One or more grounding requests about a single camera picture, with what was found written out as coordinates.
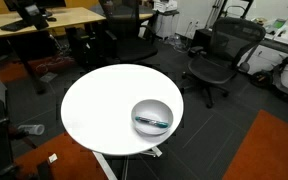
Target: dark gray carpet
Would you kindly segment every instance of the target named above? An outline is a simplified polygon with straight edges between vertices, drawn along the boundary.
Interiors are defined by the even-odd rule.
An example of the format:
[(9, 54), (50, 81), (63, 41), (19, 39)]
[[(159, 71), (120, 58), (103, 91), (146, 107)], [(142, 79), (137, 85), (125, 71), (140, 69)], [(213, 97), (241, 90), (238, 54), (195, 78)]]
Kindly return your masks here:
[[(176, 52), (172, 46), (156, 42), (158, 55), (145, 60), (159, 64), (160, 68), (176, 84), (183, 82), (181, 74), (187, 71), (190, 58)], [(42, 136), (31, 137), (38, 145), (64, 131), (60, 117), (60, 105), (68, 88), (85, 71), (74, 66), (61, 73), (47, 85), (47, 93), (36, 95), (29, 79), (8, 83), (9, 111), (15, 125), (44, 124)], [(131, 156), (128, 179), (133, 180), (179, 180), (221, 179), (234, 157), (240, 143), (252, 125), (260, 109), (288, 123), (288, 102), (271, 91), (259, 89), (249, 83), (242, 74), (229, 82), (229, 97), (224, 98), (214, 90), (215, 105), (205, 107), (206, 93), (199, 88), (183, 95), (184, 116), (176, 132), (159, 148), (160, 158), (138, 154)], [(22, 142), (13, 142), (15, 157), (30, 148)], [(122, 157), (105, 156), (117, 177), (121, 176)]]

